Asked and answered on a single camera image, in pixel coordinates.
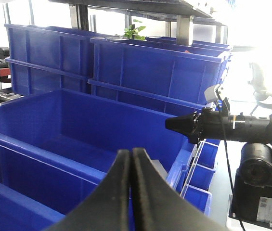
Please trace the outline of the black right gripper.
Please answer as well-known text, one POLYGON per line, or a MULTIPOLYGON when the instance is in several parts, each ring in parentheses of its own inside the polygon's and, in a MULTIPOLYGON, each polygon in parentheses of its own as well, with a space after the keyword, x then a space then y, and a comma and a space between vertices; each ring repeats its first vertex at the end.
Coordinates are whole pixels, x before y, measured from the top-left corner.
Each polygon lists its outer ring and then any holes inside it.
POLYGON ((229 115, 227 107, 217 111, 204 107, 200 113, 195 111, 189 115, 166 119, 165 127, 186 136, 191 144, 199 144, 204 139, 224 140, 229 115))

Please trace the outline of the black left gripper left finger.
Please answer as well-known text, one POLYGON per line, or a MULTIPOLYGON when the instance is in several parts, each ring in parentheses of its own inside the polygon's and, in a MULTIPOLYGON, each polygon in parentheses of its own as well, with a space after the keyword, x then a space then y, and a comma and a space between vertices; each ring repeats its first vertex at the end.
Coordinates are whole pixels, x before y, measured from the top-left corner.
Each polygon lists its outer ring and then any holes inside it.
POLYGON ((114 163, 95 190, 47 231, 128 231, 130 151, 118 150, 114 163))

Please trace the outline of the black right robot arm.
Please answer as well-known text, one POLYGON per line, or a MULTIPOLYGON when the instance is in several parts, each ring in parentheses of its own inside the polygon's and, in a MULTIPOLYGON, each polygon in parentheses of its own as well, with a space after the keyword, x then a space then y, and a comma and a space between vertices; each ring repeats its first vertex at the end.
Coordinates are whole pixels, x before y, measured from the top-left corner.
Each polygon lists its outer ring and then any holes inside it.
POLYGON ((272 146, 272 114, 269 117, 227 115, 203 108, 201 113, 168 118, 165 127, 186 136, 193 144, 212 139, 272 146))

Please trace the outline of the black robot base joint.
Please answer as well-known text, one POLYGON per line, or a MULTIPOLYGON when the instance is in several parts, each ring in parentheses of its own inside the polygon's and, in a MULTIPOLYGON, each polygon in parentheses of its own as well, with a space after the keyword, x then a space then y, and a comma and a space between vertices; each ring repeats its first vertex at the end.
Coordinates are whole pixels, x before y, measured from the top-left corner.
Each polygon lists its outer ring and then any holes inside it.
POLYGON ((229 217, 272 230, 272 147, 246 143, 236 171, 229 217))

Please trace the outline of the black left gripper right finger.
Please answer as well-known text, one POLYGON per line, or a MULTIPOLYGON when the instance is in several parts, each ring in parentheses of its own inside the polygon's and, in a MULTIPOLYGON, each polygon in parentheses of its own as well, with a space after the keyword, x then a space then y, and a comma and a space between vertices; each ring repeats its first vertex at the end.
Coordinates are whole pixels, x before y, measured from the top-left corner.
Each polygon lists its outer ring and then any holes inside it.
POLYGON ((132 150, 132 208, 137 231, 225 231, 180 197, 144 148, 132 150))

